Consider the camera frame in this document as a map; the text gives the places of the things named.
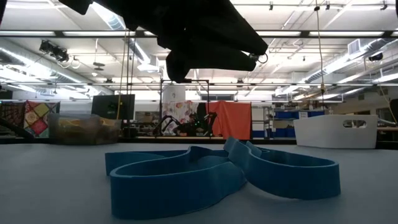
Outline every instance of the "ceiling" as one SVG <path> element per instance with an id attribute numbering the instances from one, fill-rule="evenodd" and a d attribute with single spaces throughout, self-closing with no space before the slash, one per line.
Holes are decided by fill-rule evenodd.
<path id="1" fill-rule="evenodd" d="M 269 10 L 270 1 L 266 0 L 231 0 L 236 9 L 256 30 L 316 30 L 317 15 L 313 11 L 313 0 L 273 0 L 274 8 Z M 331 9 L 325 10 L 326 1 L 319 0 L 322 8 L 319 11 L 319 26 L 322 30 L 395 30 L 398 28 L 398 19 L 395 1 L 386 1 L 386 10 L 380 10 L 382 1 L 350 1 L 331 0 Z M 109 30 L 109 26 L 91 6 L 86 15 L 64 7 L 56 0 L 8 0 L 2 30 Z M 137 68 L 140 63 L 123 60 L 126 55 L 125 42 L 121 39 L 99 39 L 96 52 L 96 39 L 47 39 L 68 50 L 68 53 L 77 58 L 81 65 L 79 68 L 68 69 L 79 76 L 94 82 L 103 82 L 112 78 L 120 82 L 127 75 L 127 62 L 131 74 L 134 63 L 133 82 L 159 82 L 158 73 L 140 72 Z M 200 79 L 207 79 L 213 83 L 236 82 L 243 78 L 244 82 L 251 83 L 284 83 L 297 82 L 298 77 L 320 68 L 321 57 L 319 54 L 318 39 L 264 39 L 269 46 L 269 61 L 262 67 L 257 67 L 253 72 L 239 72 L 217 69 L 201 69 L 198 72 Z M 39 56 L 40 38 L 12 38 L 8 41 L 17 44 Z M 347 51 L 347 44 L 354 39 L 322 39 L 322 59 L 327 64 L 333 58 Z M 152 58 L 164 60 L 168 49 L 157 45 L 155 38 L 137 39 L 138 45 Z M 395 51 L 389 49 L 386 60 L 395 56 Z M 44 58 L 55 61 L 48 55 Z M 93 62 L 105 64 L 104 71 L 94 71 Z M 364 70 L 363 60 L 358 60 L 348 67 L 336 71 L 338 77 L 345 78 Z M 191 71 L 188 78 L 193 78 Z M 275 87 L 261 87 L 262 89 L 275 89 Z M 133 89 L 148 89 L 144 86 L 134 86 Z"/>

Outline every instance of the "white plastic tub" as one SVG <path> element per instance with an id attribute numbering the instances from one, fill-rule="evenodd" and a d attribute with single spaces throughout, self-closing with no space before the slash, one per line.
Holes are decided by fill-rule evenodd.
<path id="1" fill-rule="evenodd" d="M 316 116 L 294 120 L 294 129 L 298 146 L 374 149 L 377 137 L 377 116 Z"/>

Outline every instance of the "wall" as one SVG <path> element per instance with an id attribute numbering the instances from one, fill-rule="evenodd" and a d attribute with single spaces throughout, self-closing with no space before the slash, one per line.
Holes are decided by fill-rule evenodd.
<path id="1" fill-rule="evenodd" d="M 387 99 L 398 98 L 398 87 L 389 87 Z M 340 103 L 337 106 L 332 107 L 334 114 L 346 114 L 360 111 L 370 110 L 371 114 L 376 114 L 376 110 L 380 108 L 387 108 L 389 104 L 386 102 L 383 96 L 380 96 L 376 92 L 365 93 L 364 100 L 358 100 L 358 95 L 354 98 L 345 99 L 346 103 Z"/>

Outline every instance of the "shelving unit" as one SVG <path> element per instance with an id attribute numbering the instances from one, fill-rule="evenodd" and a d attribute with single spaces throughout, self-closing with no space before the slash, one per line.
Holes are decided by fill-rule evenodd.
<path id="1" fill-rule="evenodd" d="M 295 119 L 324 115 L 323 110 L 300 110 L 299 107 L 265 107 L 264 132 L 266 139 L 295 139 Z"/>

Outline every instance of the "orange curtain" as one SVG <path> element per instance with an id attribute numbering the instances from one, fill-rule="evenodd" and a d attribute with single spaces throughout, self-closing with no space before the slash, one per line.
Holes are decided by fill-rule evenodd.
<path id="1" fill-rule="evenodd" d="M 222 134 L 224 139 L 234 137 L 240 140 L 250 139 L 251 104 L 219 101 L 210 103 L 210 112 L 217 113 L 213 124 L 213 134 Z"/>

